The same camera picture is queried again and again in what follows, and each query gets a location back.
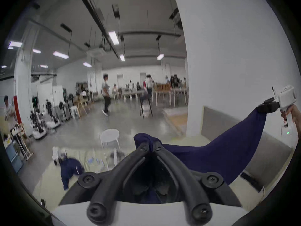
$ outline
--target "doorway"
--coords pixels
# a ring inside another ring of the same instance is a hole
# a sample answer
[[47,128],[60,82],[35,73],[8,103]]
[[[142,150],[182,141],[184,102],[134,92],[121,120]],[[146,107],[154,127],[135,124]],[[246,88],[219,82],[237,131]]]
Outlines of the doorway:
[[118,74],[117,75],[117,87],[118,88],[123,88],[123,74]]

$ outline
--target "black pants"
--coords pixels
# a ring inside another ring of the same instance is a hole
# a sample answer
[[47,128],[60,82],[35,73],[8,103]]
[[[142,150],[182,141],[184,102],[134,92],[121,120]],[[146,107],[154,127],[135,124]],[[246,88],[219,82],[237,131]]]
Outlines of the black pants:
[[151,95],[152,88],[148,88],[148,94]]
[[111,98],[109,96],[104,96],[104,112],[108,112],[108,107],[111,104]]

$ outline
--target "hand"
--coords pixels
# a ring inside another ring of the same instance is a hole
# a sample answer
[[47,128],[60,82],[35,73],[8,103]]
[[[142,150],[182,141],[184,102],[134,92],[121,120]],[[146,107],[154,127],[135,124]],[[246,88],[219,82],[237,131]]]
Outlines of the hand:
[[298,110],[298,108],[295,105],[290,106],[286,112],[281,113],[281,117],[284,119],[284,123],[286,123],[286,116],[288,114],[292,114],[293,122],[296,124],[297,132],[299,138],[301,138],[301,112]]

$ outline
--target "gray floor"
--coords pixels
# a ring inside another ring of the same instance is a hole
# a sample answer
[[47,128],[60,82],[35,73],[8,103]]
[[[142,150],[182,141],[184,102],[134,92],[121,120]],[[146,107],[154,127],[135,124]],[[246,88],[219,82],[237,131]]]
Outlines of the gray floor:
[[[179,105],[185,105],[184,99],[179,100]],[[133,99],[132,102],[117,103],[112,100],[106,117],[103,113],[103,102],[94,104],[94,110],[88,111],[88,115],[82,116],[78,121],[70,120],[56,129],[55,134],[48,134],[40,141],[33,139],[31,151],[34,155],[25,162],[18,175],[30,192],[33,192],[41,175],[51,162],[52,147],[58,146],[71,148],[100,147],[100,133],[109,128],[119,130],[119,143],[122,148],[135,148],[133,137],[140,132],[150,134],[153,137],[166,142],[177,137],[177,133],[166,122],[162,115],[162,108],[169,107],[168,100],[160,103],[158,107],[155,101],[152,104],[153,117],[143,119],[140,116],[140,104]]]

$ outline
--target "white controller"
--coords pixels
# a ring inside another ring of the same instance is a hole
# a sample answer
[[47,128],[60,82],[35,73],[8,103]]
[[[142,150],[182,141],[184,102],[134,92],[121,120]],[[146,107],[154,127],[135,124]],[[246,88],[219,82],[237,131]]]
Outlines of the white controller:
[[[274,98],[279,101],[280,111],[285,113],[286,110],[293,105],[297,99],[295,95],[295,89],[291,85],[287,85],[281,89],[279,93],[273,88]],[[292,114],[286,116],[287,123],[281,126],[281,136],[290,135],[293,126]]]

